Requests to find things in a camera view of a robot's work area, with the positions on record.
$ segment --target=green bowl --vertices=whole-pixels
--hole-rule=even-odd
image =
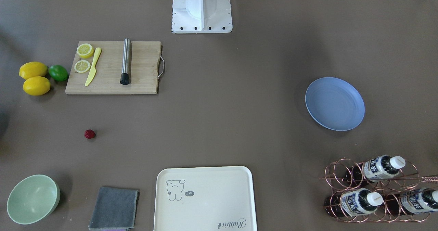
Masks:
[[[58,185],[50,177],[29,176],[12,189],[8,215],[19,224],[36,223],[55,210],[60,195]]]

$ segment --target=cartoon bear drawing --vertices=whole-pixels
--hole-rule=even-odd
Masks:
[[[166,181],[167,183],[167,194],[169,195],[170,201],[180,201],[183,198],[183,190],[185,180],[173,180]]]

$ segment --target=bowl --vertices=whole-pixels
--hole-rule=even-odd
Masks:
[[[311,117],[325,128],[347,131],[357,127],[365,115],[359,92],[348,82],[324,77],[313,81],[306,91]]]
[[[47,217],[59,203],[60,190],[46,175],[32,175],[20,181],[8,198],[9,217],[18,224],[31,224]]]

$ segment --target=tray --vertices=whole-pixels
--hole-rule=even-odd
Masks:
[[[256,231],[252,174],[244,166],[164,169],[154,231]]]

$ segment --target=plate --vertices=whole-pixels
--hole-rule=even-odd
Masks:
[[[310,84],[306,106],[316,122],[335,131],[357,127],[365,115],[359,92],[348,82],[334,77],[319,78]]]
[[[252,174],[244,166],[158,174],[154,231],[256,231]]]

